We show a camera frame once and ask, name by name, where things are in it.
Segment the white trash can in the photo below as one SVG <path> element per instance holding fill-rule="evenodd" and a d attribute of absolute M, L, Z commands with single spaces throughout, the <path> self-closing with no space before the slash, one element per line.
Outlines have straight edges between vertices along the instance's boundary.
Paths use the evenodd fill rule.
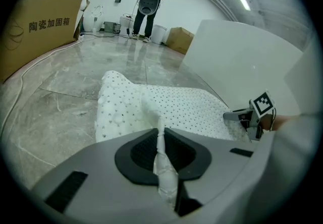
<path fill-rule="evenodd" d="M 152 28 L 152 33 L 150 37 L 151 42 L 160 44 L 161 41 L 163 40 L 166 30 L 167 28 L 165 27 L 162 27 L 160 25 L 154 25 Z"/>

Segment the person's leg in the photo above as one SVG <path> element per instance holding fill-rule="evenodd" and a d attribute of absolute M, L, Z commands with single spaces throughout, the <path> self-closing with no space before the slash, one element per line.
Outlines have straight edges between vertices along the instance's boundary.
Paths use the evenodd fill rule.
<path fill-rule="evenodd" d="M 142 23 L 144 17 L 145 17 L 145 15 L 141 14 L 140 11 L 138 10 L 136 18 L 135 18 L 135 22 L 133 24 L 133 33 L 134 34 L 137 34 L 137 35 L 139 34 L 141 23 Z"/>
<path fill-rule="evenodd" d="M 155 11 L 154 14 L 151 14 L 149 16 L 147 16 L 147 24 L 146 24 L 146 28 L 145 28 L 145 37 L 150 38 L 151 36 L 151 31 L 152 31 L 152 26 L 153 26 L 153 20 L 156 16 L 157 10 Z"/>

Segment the white shoe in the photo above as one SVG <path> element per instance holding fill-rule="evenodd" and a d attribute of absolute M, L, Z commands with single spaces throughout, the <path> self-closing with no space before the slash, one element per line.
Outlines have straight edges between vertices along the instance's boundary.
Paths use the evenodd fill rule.
<path fill-rule="evenodd" d="M 149 43 L 149 42 L 150 42 L 150 38 L 149 38 L 149 37 L 145 37 L 145 38 L 143 39 L 143 42 L 145 42 L 145 43 Z"/>

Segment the floor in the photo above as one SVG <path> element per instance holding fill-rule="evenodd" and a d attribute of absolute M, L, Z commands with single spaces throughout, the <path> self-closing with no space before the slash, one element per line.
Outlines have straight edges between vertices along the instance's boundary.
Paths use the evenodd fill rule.
<path fill-rule="evenodd" d="M 81 44 L 38 63 L 25 74 L 23 92 L 4 128 L 3 150 L 13 174 L 30 189 L 53 167 L 95 142 L 97 95 L 106 71 L 118 71 L 136 84 L 201 88 L 217 96 L 183 58 L 153 43 L 86 35 Z M 2 112 L 14 102 L 26 67 L 1 87 Z"/>

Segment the cardboard box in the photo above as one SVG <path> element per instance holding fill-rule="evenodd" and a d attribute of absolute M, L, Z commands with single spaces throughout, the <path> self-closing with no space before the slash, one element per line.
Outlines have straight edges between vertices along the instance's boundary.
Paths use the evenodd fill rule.
<path fill-rule="evenodd" d="M 194 34 L 185 28 L 172 28 L 167 39 L 167 46 L 177 52 L 187 53 L 194 38 Z"/>
<path fill-rule="evenodd" d="M 2 34 L 0 80 L 38 56 L 78 39 L 84 0 L 19 0 Z"/>

